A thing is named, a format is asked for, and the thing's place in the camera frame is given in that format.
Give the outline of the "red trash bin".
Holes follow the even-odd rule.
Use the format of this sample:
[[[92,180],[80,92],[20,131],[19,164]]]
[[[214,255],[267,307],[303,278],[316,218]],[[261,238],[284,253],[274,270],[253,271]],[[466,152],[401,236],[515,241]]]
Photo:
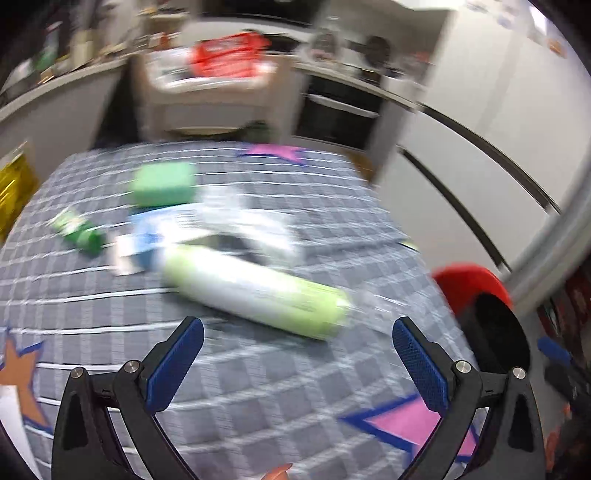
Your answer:
[[[493,272],[473,263],[455,263],[434,271],[433,278],[482,371],[530,370],[527,336],[509,293]]]

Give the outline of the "light green white bottle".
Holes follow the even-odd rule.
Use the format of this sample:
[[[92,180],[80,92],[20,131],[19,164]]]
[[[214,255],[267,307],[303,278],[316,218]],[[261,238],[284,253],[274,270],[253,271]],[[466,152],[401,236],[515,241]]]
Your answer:
[[[158,270],[168,285],[192,301],[315,340],[337,334],[352,309],[348,294],[339,288],[204,246],[163,247]]]

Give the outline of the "green sponge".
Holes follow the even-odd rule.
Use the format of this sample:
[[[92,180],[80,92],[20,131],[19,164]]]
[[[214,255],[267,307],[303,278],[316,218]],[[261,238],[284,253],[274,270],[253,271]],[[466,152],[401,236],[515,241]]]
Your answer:
[[[195,195],[197,170],[190,162],[157,162],[138,168],[130,193],[139,208],[156,208],[191,203]]]

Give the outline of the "white paper sheet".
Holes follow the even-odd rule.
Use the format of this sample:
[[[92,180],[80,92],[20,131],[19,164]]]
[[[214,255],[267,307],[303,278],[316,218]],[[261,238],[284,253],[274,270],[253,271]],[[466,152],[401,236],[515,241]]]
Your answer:
[[[14,385],[1,386],[1,423],[8,437],[36,479],[42,476],[32,453],[21,414],[18,390]]]

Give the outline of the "grey checkered tablecloth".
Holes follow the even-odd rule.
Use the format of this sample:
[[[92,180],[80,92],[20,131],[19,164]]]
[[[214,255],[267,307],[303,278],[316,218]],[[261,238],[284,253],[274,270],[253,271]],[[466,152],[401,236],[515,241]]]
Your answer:
[[[454,358],[471,350],[420,255],[345,157],[310,151],[304,165],[245,157],[235,143],[161,143],[66,158],[41,185],[1,251],[1,336],[36,349],[32,381],[45,424],[27,423],[34,458],[50,475],[53,427],[69,372],[115,371],[142,358],[186,316],[205,341],[159,423],[202,479],[257,479],[290,464],[294,479],[395,479],[405,451],[346,423],[346,416],[403,400],[414,385],[391,339],[360,311],[330,342],[315,342],[180,298],[155,273],[118,277],[50,226],[72,207],[93,223],[129,228],[135,171],[188,161],[200,184],[232,184],[252,207],[294,219],[297,275],[392,302]]]

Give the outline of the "blue white carton box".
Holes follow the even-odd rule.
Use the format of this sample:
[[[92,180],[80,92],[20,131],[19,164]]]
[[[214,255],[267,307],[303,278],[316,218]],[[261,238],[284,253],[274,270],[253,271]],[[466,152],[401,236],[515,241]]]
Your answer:
[[[131,230],[114,237],[111,272],[127,276],[159,268],[162,250],[176,244],[211,245],[213,232],[202,222],[197,204],[147,210],[129,217]]]

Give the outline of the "green cream tube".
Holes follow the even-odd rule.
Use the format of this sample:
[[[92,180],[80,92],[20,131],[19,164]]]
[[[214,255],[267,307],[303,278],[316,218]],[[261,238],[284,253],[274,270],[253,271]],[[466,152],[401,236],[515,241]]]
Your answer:
[[[98,256],[105,246],[105,232],[73,208],[63,209],[50,226],[68,244],[90,257]]]

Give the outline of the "crumpled white tissue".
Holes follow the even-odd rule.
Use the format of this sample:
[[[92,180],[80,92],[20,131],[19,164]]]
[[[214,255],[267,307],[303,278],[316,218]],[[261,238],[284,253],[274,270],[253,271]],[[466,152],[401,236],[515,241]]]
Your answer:
[[[235,185],[204,185],[197,189],[197,211],[202,223],[218,235],[232,237],[260,264],[291,270],[304,254],[294,215],[253,208],[245,191]]]

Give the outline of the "gold foil bag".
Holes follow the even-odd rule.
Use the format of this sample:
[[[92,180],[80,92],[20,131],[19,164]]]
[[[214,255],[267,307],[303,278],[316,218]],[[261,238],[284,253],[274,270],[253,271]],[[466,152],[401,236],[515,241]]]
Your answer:
[[[1,168],[0,234],[4,243],[24,207],[38,190],[39,179],[24,151]]]

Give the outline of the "black built-in oven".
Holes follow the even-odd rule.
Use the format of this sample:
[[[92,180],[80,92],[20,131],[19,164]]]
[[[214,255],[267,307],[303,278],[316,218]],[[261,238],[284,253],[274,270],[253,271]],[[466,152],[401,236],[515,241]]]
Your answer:
[[[308,78],[295,135],[365,150],[384,99],[318,76]]]

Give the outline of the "red plastic basket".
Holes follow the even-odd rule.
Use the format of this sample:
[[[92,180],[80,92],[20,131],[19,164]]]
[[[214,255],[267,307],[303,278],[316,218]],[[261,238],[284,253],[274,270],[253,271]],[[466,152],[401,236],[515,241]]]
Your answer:
[[[204,40],[193,47],[189,65],[198,77],[255,77],[269,46],[265,36],[252,31]]]

